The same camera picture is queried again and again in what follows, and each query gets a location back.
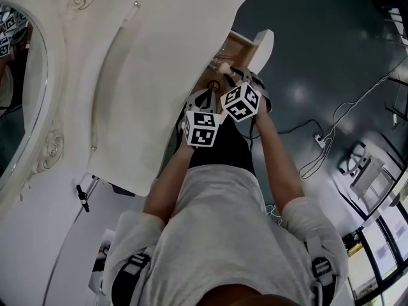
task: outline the power strip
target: power strip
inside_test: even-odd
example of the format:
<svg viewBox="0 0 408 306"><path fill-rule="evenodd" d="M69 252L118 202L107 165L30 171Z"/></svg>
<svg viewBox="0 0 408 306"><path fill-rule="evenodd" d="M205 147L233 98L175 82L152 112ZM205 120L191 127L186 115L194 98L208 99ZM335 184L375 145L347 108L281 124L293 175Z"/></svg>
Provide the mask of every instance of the power strip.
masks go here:
<svg viewBox="0 0 408 306"><path fill-rule="evenodd" d="M314 135L314 140L317 141L317 144L323 149L326 147L326 142L323 141L319 134Z"/></svg>

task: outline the window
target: window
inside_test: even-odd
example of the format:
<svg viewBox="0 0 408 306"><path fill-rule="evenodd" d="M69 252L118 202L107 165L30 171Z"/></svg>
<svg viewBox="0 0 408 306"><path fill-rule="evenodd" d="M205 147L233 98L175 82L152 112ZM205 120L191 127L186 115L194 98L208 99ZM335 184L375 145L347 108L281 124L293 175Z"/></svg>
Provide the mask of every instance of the window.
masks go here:
<svg viewBox="0 0 408 306"><path fill-rule="evenodd" d="M400 195L400 203L408 211L408 171L405 171L396 183L393 194Z"/></svg>
<svg viewBox="0 0 408 306"><path fill-rule="evenodd" d="M384 305L383 305L383 301L381 300L381 296L377 296L373 300L364 304L364 306L384 306Z"/></svg>
<svg viewBox="0 0 408 306"><path fill-rule="evenodd" d="M397 207L387 207L382 218L390 229L402 259L408 258L408 225Z"/></svg>
<svg viewBox="0 0 408 306"><path fill-rule="evenodd" d="M361 244L349 256L349 280L354 299L360 299L373 291L378 285L367 253Z"/></svg>
<svg viewBox="0 0 408 306"><path fill-rule="evenodd" d="M376 222L364 228L363 234L373 251L381 277L384 280L397 269L394 255Z"/></svg>
<svg viewBox="0 0 408 306"><path fill-rule="evenodd" d="M408 275L405 274L401 279L388 288L382 295L386 306L407 305L408 300Z"/></svg>

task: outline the white wall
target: white wall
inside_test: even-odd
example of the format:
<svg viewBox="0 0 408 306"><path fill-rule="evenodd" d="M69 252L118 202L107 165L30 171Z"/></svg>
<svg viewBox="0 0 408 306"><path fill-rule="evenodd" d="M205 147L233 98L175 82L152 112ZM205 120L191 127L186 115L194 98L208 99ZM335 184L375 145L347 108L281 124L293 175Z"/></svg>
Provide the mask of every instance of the white wall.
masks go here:
<svg viewBox="0 0 408 306"><path fill-rule="evenodd" d="M330 306L353 306L354 299L350 289L350 284L346 281L343 288L339 291L339 294L332 301Z"/></svg>
<svg viewBox="0 0 408 306"><path fill-rule="evenodd" d="M64 161L33 176L23 201L0 222L0 299L6 306L42 305L55 259L81 208L77 177Z"/></svg>
<svg viewBox="0 0 408 306"><path fill-rule="evenodd" d="M46 306L82 306L95 258L106 229L115 230L125 210L142 211L145 198L113 192L110 184L99 181L89 198L90 212L82 212L61 249Z"/></svg>

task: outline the mirror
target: mirror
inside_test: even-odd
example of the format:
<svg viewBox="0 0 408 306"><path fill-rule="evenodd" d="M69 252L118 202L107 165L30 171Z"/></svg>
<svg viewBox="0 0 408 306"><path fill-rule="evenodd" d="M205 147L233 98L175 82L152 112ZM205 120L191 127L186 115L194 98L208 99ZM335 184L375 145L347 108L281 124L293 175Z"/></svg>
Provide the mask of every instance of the mirror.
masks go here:
<svg viewBox="0 0 408 306"><path fill-rule="evenodd" d="M38 118L47 83L47 54L38 28L25 14L0 4L0 189Z"/></svg>

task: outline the open drawer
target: open drawer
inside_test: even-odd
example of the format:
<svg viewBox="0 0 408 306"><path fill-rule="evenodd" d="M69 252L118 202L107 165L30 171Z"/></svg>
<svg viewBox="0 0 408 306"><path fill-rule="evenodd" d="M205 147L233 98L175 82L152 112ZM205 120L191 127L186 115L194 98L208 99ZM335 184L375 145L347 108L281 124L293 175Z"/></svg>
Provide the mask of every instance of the open drawer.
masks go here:
<svg viewBox="0 0 408 306"><path fill-rule="evenodd" d="M274 34L269 29L259 32L254 41L231 30L218 53L201 74L192 92L206 89L208 83L216 80L220 84L220 89L216 94L219 98L225 93L225 90L222 74L217 73L218 67L223 62L227 62L230 66L244 66L258 74L272 54L273 43Z"/></svg>

